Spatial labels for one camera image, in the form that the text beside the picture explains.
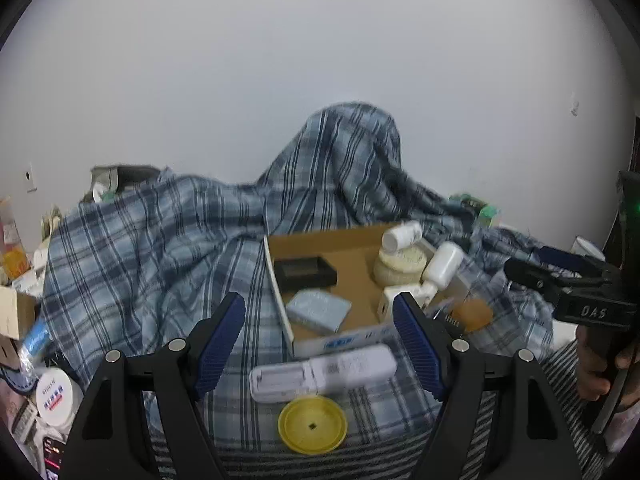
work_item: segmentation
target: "white wall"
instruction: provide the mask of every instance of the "white wall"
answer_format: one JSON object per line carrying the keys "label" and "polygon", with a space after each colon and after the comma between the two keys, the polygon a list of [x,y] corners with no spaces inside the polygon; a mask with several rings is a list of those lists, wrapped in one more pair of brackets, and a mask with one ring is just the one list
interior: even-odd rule
{"label": "white wall", "polygon": [[606,239],[634,117],[589,0],[35,0],[0,52],[0,192],[33,248],[95,164],[253,180],[341,100],[391,112],[427,186]]}

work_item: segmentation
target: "round bolt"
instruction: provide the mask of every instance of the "round bolt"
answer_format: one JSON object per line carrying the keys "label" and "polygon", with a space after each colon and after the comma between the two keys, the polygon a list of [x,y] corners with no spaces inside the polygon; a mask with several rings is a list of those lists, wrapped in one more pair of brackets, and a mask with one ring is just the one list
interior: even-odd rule
{"label": "round bolt", "polygon": [[524,362],[530,363],[535,358],[535,355],[533,355],[533,352],[531,350],[523,348],[521,350],[518,350],[518,357]]}
{"label": "round bolt", "polygon": [[171,350],[171,352],[179,352],[185,346],[187,346],[187,342],[184,339],[178,338],[169,341],[169,350]]}
{"label": "round bolt", "polygon": [[108,363],[114,363],[120,358],[121,355],[122,354],[119,350],[109,350],[104,356],[104,360]]}
{"label": "round bolt", "polygon": [[454,339],[451,343],[451,347],[458,352],[466,352],[469,350],[469,343],[467,343],[464,339]]}

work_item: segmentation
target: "phone screen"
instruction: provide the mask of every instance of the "phone screen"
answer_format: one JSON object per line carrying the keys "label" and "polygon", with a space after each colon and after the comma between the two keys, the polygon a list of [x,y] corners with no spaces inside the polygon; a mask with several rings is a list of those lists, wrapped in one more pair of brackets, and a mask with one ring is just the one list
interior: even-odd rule
{"label": "phone screen", "polygon": [[65,444],[55,438],[46,436],[42,439],[42,448],[44,450],[44,468],[47,473],[47,480],[58,480]]}

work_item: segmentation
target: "beige box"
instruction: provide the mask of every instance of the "beige box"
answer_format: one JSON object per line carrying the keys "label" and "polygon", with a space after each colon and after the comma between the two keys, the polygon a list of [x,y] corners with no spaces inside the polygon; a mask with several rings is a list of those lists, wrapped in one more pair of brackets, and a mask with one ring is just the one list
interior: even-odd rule
{"label": "beige box", "polygon": [[[266,264],[278,307],[282,332],[295,359],[305,359],[332,351],[347,350],[379,343],[394,337],[393,323],[380,323],[378,305],[383,288],[373,280],[373,264],[378,257],[382,234],[394,224],[378,224],[353,229],[314,231],[292,235],[264,237]],[[431,259],[435,249],[425,240],[417,245]],[[287,317],[286,303],[294,293],[281,293],[273,263],[285,258],[322,256],[338,273],[338,282],[327,289],[330,293],[351,301],[351,310],[338,333],[321,336]],[[443,297],[463,299],[469,285],[459,275],[451,281]]]}
{"label": "beige box", "polygon": [[22,339],[35,322],[37,303],[33,296],[0,286],[0,335]]}

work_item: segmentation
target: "plaid blanket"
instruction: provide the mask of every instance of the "plaid blanket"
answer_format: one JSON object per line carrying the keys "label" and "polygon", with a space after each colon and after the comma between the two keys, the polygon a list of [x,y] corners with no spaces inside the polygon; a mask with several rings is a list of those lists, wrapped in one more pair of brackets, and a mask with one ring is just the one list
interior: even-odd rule
{"label": "plaid blanket", "polygon": [[[289,359],[264,265],[265,234],[417,219],[434,245],[453,240],[468,259],[461,272],[495,319],[474,334],[483,351],[548,353],[551,307],[539,295],[507,292],[505,259],[529,258],[536,242],[484,228],[474,213],[412,180],[401,168],[393,119],[366,104],[312,115],[254,184],[230,186],[163,171],[111,203],[83,203],[52,238],[42,303],[52,338],[87,387],[105,352],[154,352],[209,317],[228,291],[247,318],[204,423],[219,449],[281,451],[280,404],[253,402],[248,373]],[[401,345],[396,376],[334,399],[344,408],[345,446],[425,431],[440,404],[419,386]],[[159,415],[147,399],[152,428]]]}

